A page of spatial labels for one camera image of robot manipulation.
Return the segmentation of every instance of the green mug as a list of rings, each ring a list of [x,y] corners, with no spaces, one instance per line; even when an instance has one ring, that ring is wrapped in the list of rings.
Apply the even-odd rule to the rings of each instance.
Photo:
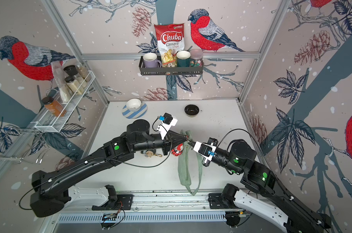
[[[190,53],[188,51],[179,51],[176,54],[177,66],[178,67],[189,67],[190,66]]]

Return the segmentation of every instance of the vent grille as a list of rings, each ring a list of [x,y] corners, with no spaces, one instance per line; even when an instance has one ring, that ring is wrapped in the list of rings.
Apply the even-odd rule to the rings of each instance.
[[[92,213],[92,214],[61,214],[59,223],[102,223],[103,216],[110,214]],[[124,218],[121,212],[118,217],[105,220],[105,223],[115,223]],[[224,211],[203,211],[203,212],[130,212],[126,213],[122,223],[164,223],[164,222],[208,222],[208,221],[226,221]]]

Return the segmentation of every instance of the wallpaper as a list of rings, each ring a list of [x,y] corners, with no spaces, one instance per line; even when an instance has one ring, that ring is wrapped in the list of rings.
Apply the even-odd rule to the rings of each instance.
[[[0,1],[0,155],[19,137],[10,128],[25,128],[43,108],[41,99],[53,96],[50,63],[76,62],[40,1]],[[0,232],[34,232],[43,219],[18,207],[31,189],[31,174],[53,171],[81,158],[104,104],[90,87],[60,133],[44,133],[51,148],[40,165],[11,164],[0,180]],[[42,144],[32,138],[27,160],[35,161]],[[22,205],[29,207],[29,198]]]
[[[352,0],[291,3],[244,107],[285,186],[352,232]]]
[[[258,51],[279,1],[229,0],[219,4],[214,0],[56,0],[55,3],[82,53],[156,53],[154,25],[172,23],[184,23],[185,50]],[[209,21],[206,27],[201,25],[203,20]],[[240,95],[253,65],[253,59],[204,59],[202,75],[142,77],[138,60],[88,62],[99,74],[98,79],[111,101],[134,96],[144,100],[235,98]]]

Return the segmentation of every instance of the chips bag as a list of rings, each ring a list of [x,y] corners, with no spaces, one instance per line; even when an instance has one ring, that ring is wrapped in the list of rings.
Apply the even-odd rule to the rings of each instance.
[[[184,50],[184,24],[154,25],[163,67],[175,67],[176,53]]]

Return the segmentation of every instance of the green towel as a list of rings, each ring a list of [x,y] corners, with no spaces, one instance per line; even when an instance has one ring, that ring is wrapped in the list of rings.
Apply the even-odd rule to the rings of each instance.
[[[190,130],[184,132],[181,130],[182,135],[187,135],[189,137],[189,140],[193,140],[192,134]],[[198,190],[199,186],[201,185],[201,179],[202,179],[202,157],[200,155],[197,155],[197,160],[198,160],[198,172],[199,172],[199,183],[197,189],[194,190],[194,192],[191,191],[190,185],[192,184],[192,180],[190,178],[189,174],[189,165],[188,165],[188,152],[190,150],[191,146],[188,144],[188,142],[184,142],[184,149],[181,153],[181,155],[178,156],[178,178],[180,179],[180,184],[185,186],[186,189],[189,191],[191,195],[195,195]]]

